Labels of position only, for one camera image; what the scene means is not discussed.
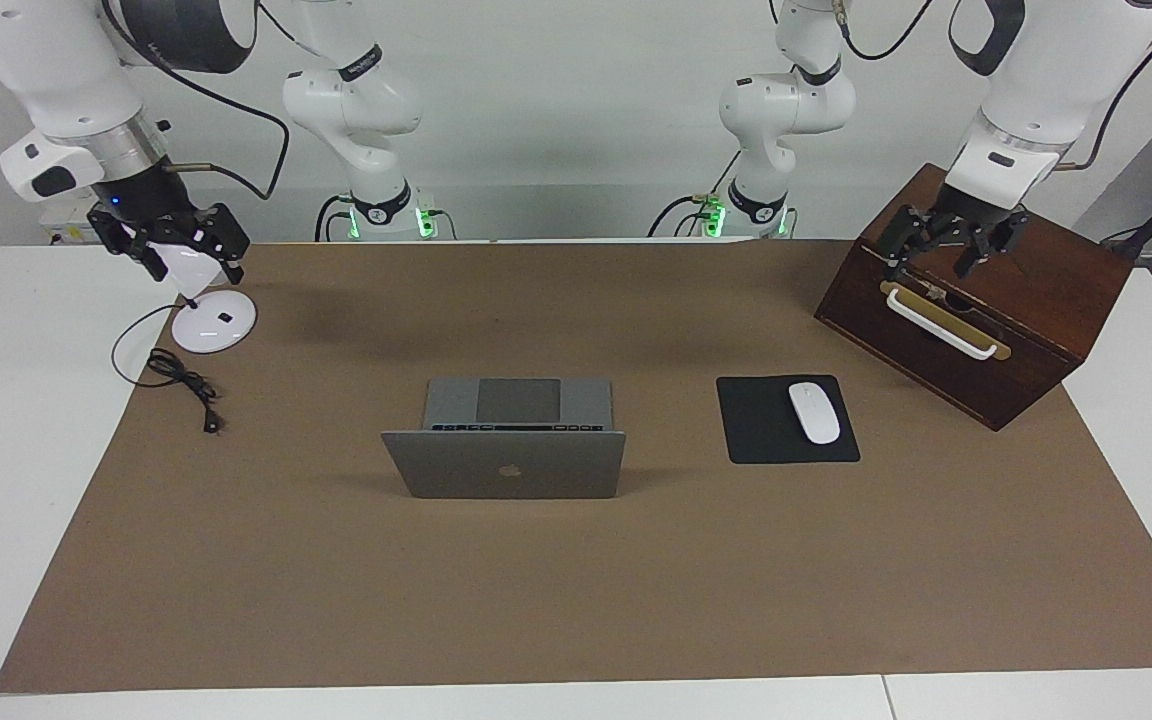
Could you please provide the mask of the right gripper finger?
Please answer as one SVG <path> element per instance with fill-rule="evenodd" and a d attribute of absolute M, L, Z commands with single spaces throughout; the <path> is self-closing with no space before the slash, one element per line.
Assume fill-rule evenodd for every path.
<path fill-rule="evenodd" d="M 147 245 L 147 234 L 142 229 L 129 229 L 103 205 L 88 210 L 88 223 L 111 255 L 122 255 L 146 270 L 156 282 L 162 282 L 168 274 L 166 264 L 154 247 Z"/>
<path fill-rule="evenodd" d="M 196 210 L 194 213 L 195 232 L 189 247 L 204 253 L 220 264 L 220 273 L 225 282 L 238 286 L 244 278 L 242 260 L 251 241 L 223 202 Z"/>

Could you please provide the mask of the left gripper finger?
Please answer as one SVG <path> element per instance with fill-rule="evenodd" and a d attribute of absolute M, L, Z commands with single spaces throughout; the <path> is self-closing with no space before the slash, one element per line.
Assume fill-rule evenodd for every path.
<path fill-rule="evenodd" d="M 896 281 L 911 259 L 941 245 L 937 236 L 937 220 L 934 211 L 922 211 L 910 204 L 896 209 L 879 234 L 879 255 L 886 265 L 882 274 L 886 281 Z"/>
<path fill-rule="evenodd" d="M 1030 215 L 1026 209 L 1011 211 L 1002 222 L 993 223 L 991 227 L 967 219 L 957 220 L 956 232 L 963 236 L 964 250 L 954 264 L 955 275 L 965 279 L 992 256 L 1011 252 L 1026 232 L 1029 222 Z"/>

